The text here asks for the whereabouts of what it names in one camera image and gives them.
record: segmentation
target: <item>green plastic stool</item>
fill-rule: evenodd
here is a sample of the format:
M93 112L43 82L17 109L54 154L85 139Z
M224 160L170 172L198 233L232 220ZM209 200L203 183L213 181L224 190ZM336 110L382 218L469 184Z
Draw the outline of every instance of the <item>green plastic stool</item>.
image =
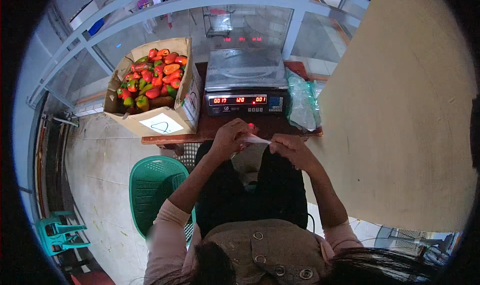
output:
M130 173L130 210L138 233L146 237L163 202L188 177L188 170L176 159L151 156L137 162ZM187 244L194 232L195 208L184 231Z
M49 256L55 256L61 252L64 252L70 248L80 248L89 246L89 242L71 242L78 238L78 235L70 235L78 231L86 230L85 225L63 225L60 216L74 216L71 211L57 211L52 212L52 217L40 219L35 223L37 233L40 238L40 243L44 251ZM51 230L51 234L47 234L47 229ZM59 251L53 251L52 246L58 246Z

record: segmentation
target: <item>metal grommet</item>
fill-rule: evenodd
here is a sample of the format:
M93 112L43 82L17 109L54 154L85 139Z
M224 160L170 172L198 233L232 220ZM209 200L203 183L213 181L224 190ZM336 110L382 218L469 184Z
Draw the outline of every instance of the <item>metal grommet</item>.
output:
M267 261L267 258L265 258L264 255L258 255L255 257L255 262L265 263L266 261Z
M300 277L303 279L303 280L308 280L309 278L311 278L312 276L314 275L313 271L309 268L306 268L306 269L302 269L300 271Z
M283 265L278 265L278 266L275 266L273 271L275 271L275 274L277 276L281 277L285 274L285 267L283 267Z
M258 239L258 240L262 240L264 237L263 237L263 234L262 234L262 233L256 232L256 233L254 234L254 238L255 238L255 239Z

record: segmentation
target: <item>hand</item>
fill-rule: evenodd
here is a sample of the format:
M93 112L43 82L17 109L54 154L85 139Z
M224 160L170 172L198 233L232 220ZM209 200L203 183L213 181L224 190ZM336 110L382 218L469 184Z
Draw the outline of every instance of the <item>hand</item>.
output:
M241 135L249 132L248 124L240 118L235 118L216 132L213 145L208 154L221 162L228 160L234 152L240 149L243 141L239 140Z
M305 172L315 171L315 167L321 165L314 154L307 148L302 138L293 135L275 134L270 144L270 152L279 153L292 162L296 169Z

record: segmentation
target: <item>wooden board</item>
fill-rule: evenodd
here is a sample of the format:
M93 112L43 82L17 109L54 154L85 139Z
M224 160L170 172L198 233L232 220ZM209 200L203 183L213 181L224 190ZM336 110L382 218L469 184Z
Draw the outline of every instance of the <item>wooden board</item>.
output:
M207 63L197 63L197 69L203 82L207 73ZM289 67L302 78L307 78L307 72L302 62L285 61L285 66ZM216 116L207 115L207 106L205 97L200 110L200 118L198 122L197 133L175 136L152 136L142 137L142 144L179 144L179 143L196 143L213 140L217 130L234 119L236 116ZM248 123L253 123L258 127L258 136L263 139L271 139L275 133L292 134L299 136L321 136L322 129L318 128L315 132L303 133L296 127L291 126L285 116L277 115L249 115L241 117Z
M467 44L442 0L372 0L319 96L323 137L308 141L349 216L462 230L476 184L476 94Z

